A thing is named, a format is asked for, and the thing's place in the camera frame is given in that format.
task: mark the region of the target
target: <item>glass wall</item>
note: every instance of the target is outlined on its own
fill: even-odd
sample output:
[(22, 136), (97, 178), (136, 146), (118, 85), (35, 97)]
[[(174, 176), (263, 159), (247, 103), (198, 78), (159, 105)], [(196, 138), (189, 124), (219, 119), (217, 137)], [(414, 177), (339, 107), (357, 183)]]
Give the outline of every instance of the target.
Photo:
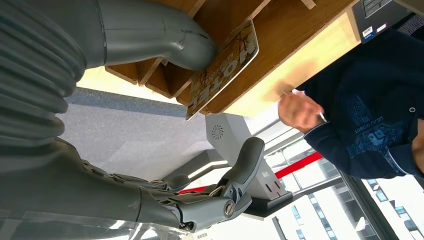
[(401, 240), (424, 240), (424, 192), (413, 176), (362, 180)]
[[(300, 139), (265, 156), (265, 159), (277, 172), (314, 152), (306, 141)], [(286, 190), (296, 194), (339, 176), (334, 165), (323, 158), (284, 176), (280, 181)], [(301, 197), (281, 209), (276, 216), (285, 237), (290, 240), (379, 239), (343, 182)]]

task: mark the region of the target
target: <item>gray carpet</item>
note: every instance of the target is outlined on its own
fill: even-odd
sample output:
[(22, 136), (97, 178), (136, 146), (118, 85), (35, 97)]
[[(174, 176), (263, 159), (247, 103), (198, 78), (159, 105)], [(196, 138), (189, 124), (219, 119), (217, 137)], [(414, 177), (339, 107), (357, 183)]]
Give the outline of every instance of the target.
[(58, 117), (82, 159), (112, 173), (160, 179), (203, 150), (205, 117), (169, 103), (78, 88)]

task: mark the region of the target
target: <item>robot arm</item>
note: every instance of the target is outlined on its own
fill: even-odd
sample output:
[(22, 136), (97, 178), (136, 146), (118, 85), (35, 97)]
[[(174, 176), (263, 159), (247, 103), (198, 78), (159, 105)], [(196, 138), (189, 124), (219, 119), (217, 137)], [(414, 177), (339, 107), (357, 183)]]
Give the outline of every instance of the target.
[(197, 231), (236, 218), (252, 203), (246, 193), (258, 173), (265, 143), (257, 137), (247, 139), (236, 164), (218, 182), (212, 192), (187, 193), (160, 202), (177, 214), (181, 228)]
[[(7, 213), (0, 217), (80, 216), (196, 231), (250, 204), (246, 189), (264, 147), (257, 138), (214, 190), (182, 195), (163, 182), (108, 174), (57, 138), (64, 125), (55, 114), (66, 112), (64, 97), (86, 68), (153, 57), (206, 68), (217, 48), (184, 13), (142, 0), (0, 0), (0, 40), (0, 209)], [(60, 239), (61, 228), (53, 233)]]

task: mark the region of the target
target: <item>wooden desk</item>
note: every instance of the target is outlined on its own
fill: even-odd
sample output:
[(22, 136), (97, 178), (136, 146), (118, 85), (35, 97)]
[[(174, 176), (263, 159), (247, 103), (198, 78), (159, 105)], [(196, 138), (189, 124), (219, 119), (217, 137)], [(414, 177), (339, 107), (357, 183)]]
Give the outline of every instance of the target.
[[(181, 8), (178, 0), (157, 1)], [(311, 0), (180, 1), (184, 1), (181, 9), (194, 16), (221, 48), (250, 20), (259, 42), (257, 57), (203, 113), (255, 116), (360, 43), (351, 10), (358, 0), (315, 0), (316, 6), (310, 4)], [(91, 78), (83, 79), (79, 86), (142, 98), (143, 91), (135, 89), (146, 92), (149, 88), (187, 105), (194, 72), (170, 63), (164, 66), (161, 61), (109, 66), (107, 72), (126, 81), (115, 79), (99, 87)], [(165, 99), (152, 92), (148, 98), (152, 94)]]

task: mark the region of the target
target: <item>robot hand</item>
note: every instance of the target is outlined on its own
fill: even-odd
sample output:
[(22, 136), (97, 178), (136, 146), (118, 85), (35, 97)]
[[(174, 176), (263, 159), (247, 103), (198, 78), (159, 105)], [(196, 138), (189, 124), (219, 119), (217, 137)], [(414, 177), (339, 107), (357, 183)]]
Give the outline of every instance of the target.
[(236, 218), (252, 203), (247, 189), (258, 172), (264, 147), (260, 138), (247, 139), (237, 162), (214, 190), (170, 196), (160, 204), (176, 214), (180, 228), (192, 232)]

